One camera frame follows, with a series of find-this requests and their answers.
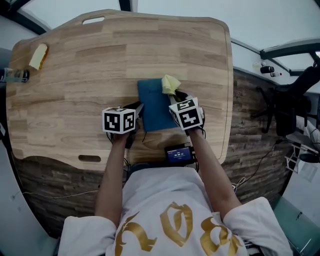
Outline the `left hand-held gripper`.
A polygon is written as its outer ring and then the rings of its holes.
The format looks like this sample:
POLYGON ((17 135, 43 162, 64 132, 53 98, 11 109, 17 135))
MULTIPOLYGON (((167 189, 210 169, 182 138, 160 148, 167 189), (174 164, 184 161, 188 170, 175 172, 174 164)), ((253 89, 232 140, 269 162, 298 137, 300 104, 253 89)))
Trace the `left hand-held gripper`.
POLYGON ((140 128, 138 119, 143 115, 144 104, 140 101, 121 107, 108 107, 102 111, 102 130, 111 143, 114 135, 128 134, 125 148, 130 149, 134 143, 136 133, 140 128))

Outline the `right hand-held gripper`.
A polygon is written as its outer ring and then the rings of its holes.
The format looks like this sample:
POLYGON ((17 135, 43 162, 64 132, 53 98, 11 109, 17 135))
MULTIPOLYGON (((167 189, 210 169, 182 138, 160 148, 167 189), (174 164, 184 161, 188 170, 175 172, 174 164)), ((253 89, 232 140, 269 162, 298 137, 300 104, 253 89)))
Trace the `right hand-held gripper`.
POLYGON ((168 107, 173 121, 183 131, 204 127, 205 114, 203 108, 199 106, 197 97, 176 90, 175 95, 169 95, 169 100, 168 107))

